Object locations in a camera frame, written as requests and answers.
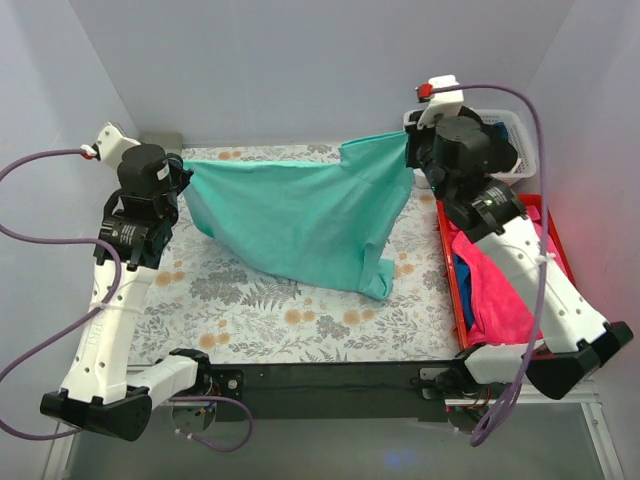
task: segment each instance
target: table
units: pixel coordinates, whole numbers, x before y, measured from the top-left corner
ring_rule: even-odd
[[[335,145],[189,148],[211,161],[337,163]],[[260,273],[200,233],[180,200],[180,219],[138,318],[129,364],[148,365],[177,347],[213,363],[449,359],[458,352],[444,277],[435,200],[414,187],[383,257],[396,262],[385,301]]]

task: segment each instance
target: blue cloth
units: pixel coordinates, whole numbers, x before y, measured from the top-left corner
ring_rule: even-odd
[[[413,170],[404,132],[347,142],[339,164],[185,160],[196,227],[263,272],[384,299],[394,263],[381,259]]]
[[[455,253],[453,254],[453,266],[456,269],[456,278],[458,280],[458,292],[460,293],[460,301],[462,303],[462,312],[464,313],[464,323],[469,330],[476,321],[471,308],[471,269]]]

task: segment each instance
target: red plastic crate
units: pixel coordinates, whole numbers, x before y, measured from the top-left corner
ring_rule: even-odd
[[[533,206],[541,211],[541,200],[540,195],[519,195],[520,200],[525,206]],[[460,301],[460,293],[458,291],[458,279],[456,277],[456,269],[453,265],[453,251],[451,249],[451,227],[449,224],[449,219],[444,213],[444,206],[441,202],[438,202],[438,229],[440,230],[440,239],[442,241],[442,250],[444,252],[444,261],[447,266],[447,278],[449,279],[449,291],[451,292],[451,303],[453,305],[453,315],[456,320],[455,330],[458,336],[458,344],[460,345],[460,349],[464,350],[469,347],[469,339],[467,338],[467,327],[464,323],[464,314],[462,312],[462,302]],[[567,256],[564,253],[564,249],[562,248],[562,242],[560,242],[560,237],[558,236],[558,231],[556,230],[556,226],[553,223],[553,218],[551,217],[551,213],[549,213],[549,235],[553,239],[553,243],[555,243],[556,248],[558,249],[558,253],[560,254],[560,258],[562,263],[564,263],[567,271],[567,277],[575,285],[575,280],[573,278],[573,273],[571,272],[571,267],[569,266],[569,262],[567,261]]]

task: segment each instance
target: white plastic basket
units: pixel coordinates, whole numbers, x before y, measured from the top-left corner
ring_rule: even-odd
[[[508,185],[513,185],[523,178],[533,177],[538,170],[538,156],[518,115],[509,110],[485,110],[482,108],[477,109],[476,113],[480,115],[484,123],[504,123],[509,133],[509,143],[518,151],[518,163],[515,168],[509,173],[497,173],[494,177]]]

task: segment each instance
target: gray floor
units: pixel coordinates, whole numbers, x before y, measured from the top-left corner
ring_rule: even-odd
[[[205,433],[232,444],[246,423]],[[233,454],[174,434],[169,408],[134,443],[82,433],[71,479],[568,479],[603,478],[580,405],[520,405],[479,448],[462,434],[406,420],[260,421]]]

